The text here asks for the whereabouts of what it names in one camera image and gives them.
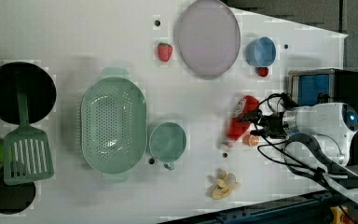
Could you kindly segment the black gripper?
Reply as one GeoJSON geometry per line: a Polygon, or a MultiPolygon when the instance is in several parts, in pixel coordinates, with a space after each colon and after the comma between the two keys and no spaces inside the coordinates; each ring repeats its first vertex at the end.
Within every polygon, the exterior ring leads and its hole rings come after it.
{"type": "Polygon", "coordinates": [[[283,139],[286,136],[282,124],[283,112],[261,117],[261,110],[249,111],[242,115],[241,119],[243,121],[255,121],[260,119],[258,125],[262,127],[262,130],[252,130],[250,131],[251,135],[270,137],[272,139],[283,139]]]}

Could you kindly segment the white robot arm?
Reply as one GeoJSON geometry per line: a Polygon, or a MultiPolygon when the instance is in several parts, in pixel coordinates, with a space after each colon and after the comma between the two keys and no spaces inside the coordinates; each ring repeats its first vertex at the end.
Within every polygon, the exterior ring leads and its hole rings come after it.
{"type": "Polygon", "coordinates": [[[283,155],[282,164],[295,175],[358,205],[358,174],[346,167],[351,142],[358,133],[358,115],[345,103],[298,106],[271,116],[259,109],[238,116],[251,122],[253,135],[281,138],[283,147],[269,143],[283,155]]]}

